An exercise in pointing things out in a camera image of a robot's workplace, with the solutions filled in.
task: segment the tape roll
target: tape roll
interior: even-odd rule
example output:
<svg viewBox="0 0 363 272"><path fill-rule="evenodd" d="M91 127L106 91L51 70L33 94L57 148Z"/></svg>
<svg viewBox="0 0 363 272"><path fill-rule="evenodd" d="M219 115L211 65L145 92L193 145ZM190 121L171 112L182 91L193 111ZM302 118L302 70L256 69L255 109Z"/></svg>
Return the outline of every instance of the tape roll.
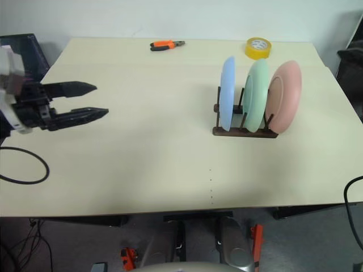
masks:
<svg viewBox="0 0 363 272"><path fill-rule="evenodd" d="M268 40L253 37L248 39L244 53L254 60L259 60L260 58L268 58L270 51L271 43Z"/></svg>

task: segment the tabletop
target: tabletop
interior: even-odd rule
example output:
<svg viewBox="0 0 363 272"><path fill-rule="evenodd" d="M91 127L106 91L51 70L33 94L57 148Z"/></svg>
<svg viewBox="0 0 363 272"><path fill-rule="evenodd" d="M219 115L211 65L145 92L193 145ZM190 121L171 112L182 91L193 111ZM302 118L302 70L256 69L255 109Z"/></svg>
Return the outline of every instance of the tabletop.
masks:
<svg viewBox="0 0 363 272"><path fill-rule="evenodd" d="M187 40L151 52L152 41L70 41L43 83L77 80L98 90L54 99L52 106L109 113L59 131L13 131L2 146L40 155L50 176L37 185L0 180L1 216L343 202L345 184L363 173L363 125L310 43L272 43L270 77L283 62L296 60L303 90L291 127L276 139L259 139L212 134L223 61L236 58L236 102L253 63L243 53L244 41ZM6 176L35 180L44 174L28 155L2 150L0 160ZM362 183L354 184L349 200L363 201Z"/></svg>

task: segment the pliers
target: pliers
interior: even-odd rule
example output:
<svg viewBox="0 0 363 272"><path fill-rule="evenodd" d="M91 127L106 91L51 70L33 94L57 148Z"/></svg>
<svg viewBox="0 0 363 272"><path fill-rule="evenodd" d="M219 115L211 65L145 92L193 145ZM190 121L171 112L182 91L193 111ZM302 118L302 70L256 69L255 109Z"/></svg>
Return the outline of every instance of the pliers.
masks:
<svg viewBox="0 0 363 272"><path fill-rule="evenodd" d="M185 41L155 41L150 44L151 51L164 51L167 49L173 49L176 46L182 46L185 44Z"/></svg>

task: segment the wall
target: wall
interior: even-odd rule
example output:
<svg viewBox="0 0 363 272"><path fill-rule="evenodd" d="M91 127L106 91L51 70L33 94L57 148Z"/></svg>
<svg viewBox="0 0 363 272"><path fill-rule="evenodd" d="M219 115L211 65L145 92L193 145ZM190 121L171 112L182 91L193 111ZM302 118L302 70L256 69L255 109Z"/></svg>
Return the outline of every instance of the wall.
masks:
<svg viewBox="0 0 363 272"><path fill-rule="evenodd" d="M69 38L311 41L335 72L362 0L0 0L0 35L36 34L53 63Z"/></svg>

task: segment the floor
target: floor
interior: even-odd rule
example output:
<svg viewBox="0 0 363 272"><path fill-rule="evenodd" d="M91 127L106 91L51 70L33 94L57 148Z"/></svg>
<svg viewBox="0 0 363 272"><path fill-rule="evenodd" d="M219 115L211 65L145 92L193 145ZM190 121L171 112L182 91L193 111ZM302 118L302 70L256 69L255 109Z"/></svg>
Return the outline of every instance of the floor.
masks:
<svg viewBox="0 0 363 272"><path fill-rule="evenodd" d="M264 226L261 272L353 272L353 264L363 262L363 253L349 228L344 207L275 220L271 209L234 209L241 224ZM363 236L363 203L352 206L357 231ZM52 247L54 272L91 270L96 262L108 262L108 271L122 271L121 247L145 250L164 214L131 216L122 227L92 226L46 220L42 234ZM1 242L9 246L25 238L27 218L0 218ZM185 221L187 260L218 262L211 219ZM12 271L9 258L2 262ZM49 253L44 243L38 248L27 271L50 271Z"/></svg>

